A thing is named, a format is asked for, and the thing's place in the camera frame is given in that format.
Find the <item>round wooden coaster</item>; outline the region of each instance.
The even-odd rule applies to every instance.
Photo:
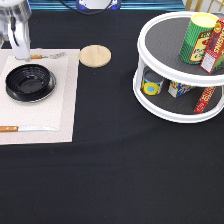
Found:
[[[87,46],[79,53],[80,62],[92,68],[102,67],[106,65],[110,59],[110,50],[100,45]]]

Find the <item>tin can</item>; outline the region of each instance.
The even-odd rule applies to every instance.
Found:
[[[191,17],[186,35],[179,53],[181,61],[188,64],[200,64],[216,21],[219,18],[210,13],[196,13]]]
[[[143,71],[142,91],[147,95],[157,95],[161,92],[163,81],[164,77],[147,66]]]

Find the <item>black tablecloth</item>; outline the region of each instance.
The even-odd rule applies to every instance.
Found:
[[[112,60],[79,65],[72,143],[0,146],[0,223],[224,223],[224,112],[173,123],[132,90],[140,30],[162,13],[33,12],[31,48],[99,44]]]

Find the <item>orange handle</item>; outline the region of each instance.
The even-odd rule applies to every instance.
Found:
[[[0,126],[0,132],[16,132],[18,129],[18,126]]]
[[[41,59],[42,55],[41,54],[32,54],[30,55],[31,59]]]

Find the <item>food can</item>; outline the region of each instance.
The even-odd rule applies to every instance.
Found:
[[[146,66],[143,70],[142,91],[147,95],[157,95],[161,92],[163,81],[164,77]]]

